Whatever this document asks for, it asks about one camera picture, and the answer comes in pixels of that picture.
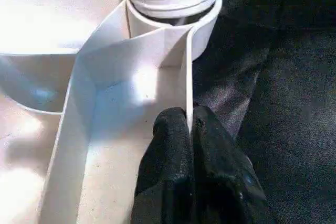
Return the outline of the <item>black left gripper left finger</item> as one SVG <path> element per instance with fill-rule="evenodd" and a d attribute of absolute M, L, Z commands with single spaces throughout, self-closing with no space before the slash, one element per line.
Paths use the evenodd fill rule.
<path fill-rule="evenodd" d="M 139 165 L 133 223 L 191 223 L 194 178 L 191 138 L 182 108 L 163 110 Z"/>

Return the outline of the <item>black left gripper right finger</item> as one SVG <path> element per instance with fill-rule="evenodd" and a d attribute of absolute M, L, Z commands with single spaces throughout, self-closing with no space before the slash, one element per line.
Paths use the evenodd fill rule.
<path fill-rule="evenodd" d="M 271 222 L 250 160 L 206 106 L 193 111 L 193 149 L 199 223 Z"/>

